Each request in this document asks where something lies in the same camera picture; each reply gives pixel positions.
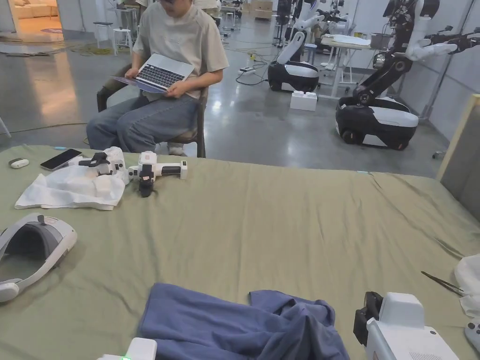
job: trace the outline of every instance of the chair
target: chair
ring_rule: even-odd
[[[126,65],[120,69],[115,76],[124,76],[130,69],[131,64]],[[98,105],[98,112],[107,108],[107,100],[114,93],[127,86],[120,81],[108,79],[103,85],[102,89],[96,94],[96,101]],[[170,142],[179,144],[197,143],[197,157],[206,157],[205,154],[205,139],[204,139],[204,112],[207,105],[208,88],[202,90],[199,99],[199,106],[197,110],[197,128],[187,131],[176,138],[170,139]]]

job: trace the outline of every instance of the black smartphone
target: black smartphone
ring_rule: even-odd
[[[53,158],[45,161],[44,163],[41,163],[40,167],[44,168],[45,170],[54,171],[63,167],[74,157],[77,157],[81,154],[81,151],[75,149],[68,149],[63,153],[58,154],[57,156],[54,156]]]

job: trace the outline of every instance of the green tablecloth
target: green tablecloth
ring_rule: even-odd
[[[352,359],[365,358],[352,333],[365,291],[411,293],[459,358],[476,358],[458,297],[420,273],[453,281],[460,258],[480,252],[478,223],[435,180],[188,158],[187,180],[159,178],[145,199],[130,184],[113,211],[15,210],[55,154],[0,153],[0,228],[41,212],[78,232],[60,268],[0,306],[2,360],[123,354],[159,281],[241,303],[257,289],[324,299]],[[16,157],[30,165],[10,169]]]

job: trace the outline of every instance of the vr headset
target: vr headset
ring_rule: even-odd
[[[0,262],[4,255],[44,260],[34,274],[0,282],[0,303],[14,299],[28,286],[57,267],[77,242],[76,231],[66,222],[38,213],[30,214],[0,235]]]

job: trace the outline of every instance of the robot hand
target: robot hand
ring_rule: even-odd
[[[425,326],[424,309],[415,296],[389,292],[382,298],[367,292],[364,304],[355,312],[353,333],[367,358],[404,360],[419,354],[425,359],[458,360],[438,332]]]
[[[70,160],[68,165],[80,165],[93,168],[96,170],[98,176],[116,175],[120,173],[125,185],[130,182],[125,161],[123,160],[123,152],[117,147],[111,147],[104,152],[95,153],[91,158],[77,156]]]
[[[130,343],[125,356],[104,355],[98,360],[155,360],[156,341],[136,337]]]
[[[142,197],[148,197],[153,191],[153,183],[157,176],[180,175],[180,179],[187,178],[187,162],[161,164],[157,163],[157,156],[152,151],[140,154],[137,166],[128,168],[128,177],[139,180],[139,191]]]

